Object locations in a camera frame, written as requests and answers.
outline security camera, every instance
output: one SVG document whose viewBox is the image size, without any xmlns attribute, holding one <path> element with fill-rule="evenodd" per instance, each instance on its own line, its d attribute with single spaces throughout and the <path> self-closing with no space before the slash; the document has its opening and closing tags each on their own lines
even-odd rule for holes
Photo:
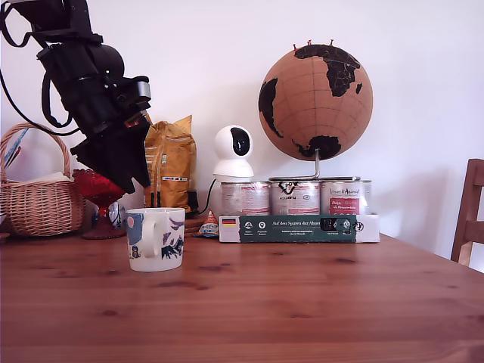
<svg viewBox="0 0 484 363">
<path fill-rule="evenodd" d="M 250 182 L 254 176 L 247 158 L 252 153 L 252 136 L 242 126 L 230 125 L 215 136 L 215 151 L 220 161 L 213 175 L 219 182 Z"/>
</svg>

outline cardboard box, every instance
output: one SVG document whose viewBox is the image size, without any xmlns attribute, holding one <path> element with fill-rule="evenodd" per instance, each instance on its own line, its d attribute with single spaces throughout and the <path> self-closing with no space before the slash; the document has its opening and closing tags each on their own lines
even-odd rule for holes
<svg viewBox="0 0 484 363">
<path fill-rule="evenodd" d="M 221 216 L 220 242 L 380 242 L 378 215 Z"/>
</svg>

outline basket handle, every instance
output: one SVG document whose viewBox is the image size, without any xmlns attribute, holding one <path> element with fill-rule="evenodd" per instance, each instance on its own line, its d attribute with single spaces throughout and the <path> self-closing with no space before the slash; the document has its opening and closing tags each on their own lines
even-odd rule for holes
<svg viewBox="0 0 484 363">
<path fill-rule="evenodd" d="M 5 173 L 5 151 L 7 150 L 7 144 L 12 138 L 12 136 L 23 129 L 37 129 L 34 125 L 30 125 L 29 123 L 19 123 L 8 130 L 3 136 L 2 140 L 0 141 L 0 179 L 2 183 L 7 181 L 7 174 Z M 64 155 L 64 175 L 70 179 L 70 156 L 69 151 L 67 150 L 67 146 L 65 143 L 56 135 L 50 135 L 51 138 L 57 142 L 60 149 L 62 150 L 62 154 Z"/>
</svg>

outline red glass bowl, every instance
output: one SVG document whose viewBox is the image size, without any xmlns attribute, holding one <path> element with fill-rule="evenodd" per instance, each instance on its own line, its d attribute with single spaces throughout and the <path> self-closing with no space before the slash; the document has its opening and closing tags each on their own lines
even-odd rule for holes
<svg viewBox="0 0 484 363">
<path fill-rule="evenodd" d="M 109 219 L 109 205 L 120 199 L 125 191 L 94 170 L 76 169 L 73 177 L 79 193 L 99 207 L 98 223 L 82 237 L 88 240 L 104 240 L 126 235 L 126 231 L 115 229 Z"/>
</svg>

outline chair backrest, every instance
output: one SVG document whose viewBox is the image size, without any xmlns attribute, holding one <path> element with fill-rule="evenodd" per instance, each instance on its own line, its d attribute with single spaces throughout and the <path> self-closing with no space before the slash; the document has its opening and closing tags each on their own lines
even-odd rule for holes
<svg viewBox="0 0 484 363">
<path fill-rule="evenodd" d="M 462 192 L 461 209 L 455 230 L 451 260 L 469 265 L 472 243 L 484 244 L 484 222 L 477 221 L 484 187 L 484 160 L 470 159 Z"/>
</svg>

